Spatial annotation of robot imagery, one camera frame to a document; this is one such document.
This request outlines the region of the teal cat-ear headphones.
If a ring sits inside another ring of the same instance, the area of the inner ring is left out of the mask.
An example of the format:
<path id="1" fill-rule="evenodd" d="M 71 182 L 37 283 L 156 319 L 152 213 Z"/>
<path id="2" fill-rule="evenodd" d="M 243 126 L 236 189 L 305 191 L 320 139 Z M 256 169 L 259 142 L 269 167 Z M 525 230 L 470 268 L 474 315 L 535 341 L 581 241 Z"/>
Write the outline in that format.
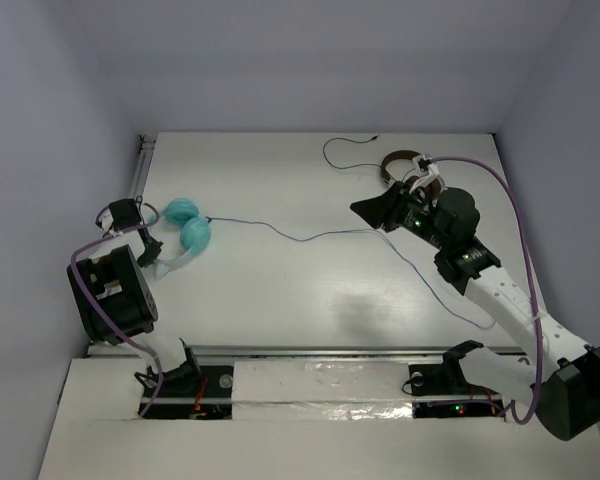
<path id="1" fill-rule="evenodd" d="M 210 220 L 200 214 L 199 208 L 190 199 L 172 200 L 162 211 L 162 216 L 170 225 L 180 229 L 182 254 L 189 252 L 196 258 L 208 247 L 212 236 Z"/>

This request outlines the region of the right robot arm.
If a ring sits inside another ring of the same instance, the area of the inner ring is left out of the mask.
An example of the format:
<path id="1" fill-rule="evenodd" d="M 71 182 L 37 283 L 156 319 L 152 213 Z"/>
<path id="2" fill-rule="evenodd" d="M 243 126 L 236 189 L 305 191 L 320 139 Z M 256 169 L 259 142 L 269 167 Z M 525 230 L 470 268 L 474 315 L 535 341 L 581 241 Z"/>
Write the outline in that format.
<path id="1" fill-rule="evenodd" d="M 434 248 L 438 273 L 486 312 L 527 355 L 507 360 L 477 341 L 443 356 L 441 378 L 450 391 L 486 387 L 524 405 L 554 437 L 567 441 L 600 422 L 600 345 L 593 346 L 533 305 L 527 292 L 477 236 L 480 214 L 465 190 L 436 194 L 401 182 L 351 210 L 376 230 L 403 228 Z"/>

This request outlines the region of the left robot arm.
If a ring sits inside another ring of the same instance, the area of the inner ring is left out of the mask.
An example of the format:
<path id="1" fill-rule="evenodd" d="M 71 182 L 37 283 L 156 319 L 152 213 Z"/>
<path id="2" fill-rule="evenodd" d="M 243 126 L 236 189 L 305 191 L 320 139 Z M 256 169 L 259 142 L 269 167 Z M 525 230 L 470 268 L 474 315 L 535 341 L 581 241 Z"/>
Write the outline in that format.
<path id="1" fill-rule="evenodd" d="M 158 308 L 142 269 L 161 243 L 145 228 L 110 232 L 75 251 L 67 276 L 88 338 L 126 347 L 146 362 L 138 378 L 151 392 L 191 394 L 203 374 L 192 349 L 156 330 Z"/>

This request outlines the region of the brown silver headphones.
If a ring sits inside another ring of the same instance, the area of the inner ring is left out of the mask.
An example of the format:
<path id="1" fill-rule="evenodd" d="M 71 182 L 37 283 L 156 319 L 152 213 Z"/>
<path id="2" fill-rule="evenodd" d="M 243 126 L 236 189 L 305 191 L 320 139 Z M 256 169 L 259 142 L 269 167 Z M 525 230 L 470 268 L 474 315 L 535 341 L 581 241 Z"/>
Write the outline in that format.
<path id="1" fill-rule="evenodd" d="M 412 159 L 420 153 L 414 150 L 396 150 L 387 154 L 380 162 L 380 180 L 388 190 L 395 182 L 403 182 L 404 175 L 412 168 Z"/>

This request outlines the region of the white foam board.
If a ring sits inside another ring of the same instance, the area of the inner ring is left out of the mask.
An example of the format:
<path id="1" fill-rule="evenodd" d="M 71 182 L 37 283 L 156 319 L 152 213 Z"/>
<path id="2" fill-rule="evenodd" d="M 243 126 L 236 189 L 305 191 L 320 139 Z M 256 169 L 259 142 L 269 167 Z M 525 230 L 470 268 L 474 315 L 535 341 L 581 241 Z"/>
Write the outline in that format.
<path id="1" fill-rule="evenodd" d="M 600 479 L 600 434 L 536 423 L 142 420 L 133 357 L 71 363 L 44 479 Z"/>

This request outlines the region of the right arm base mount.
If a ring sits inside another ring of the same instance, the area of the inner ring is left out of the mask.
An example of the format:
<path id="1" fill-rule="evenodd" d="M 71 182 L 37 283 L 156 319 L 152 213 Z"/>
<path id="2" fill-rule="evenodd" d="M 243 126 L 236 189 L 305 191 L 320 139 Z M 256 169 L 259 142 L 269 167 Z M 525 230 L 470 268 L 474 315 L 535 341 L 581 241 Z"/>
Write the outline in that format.
<path id="1" fill-rule="evenodd" d="M 467 383 L 442 364 L 413 364 L 402 384 L 413 399 L 416 419 L 497 418 L 504 405 L 499 394 Z"/>

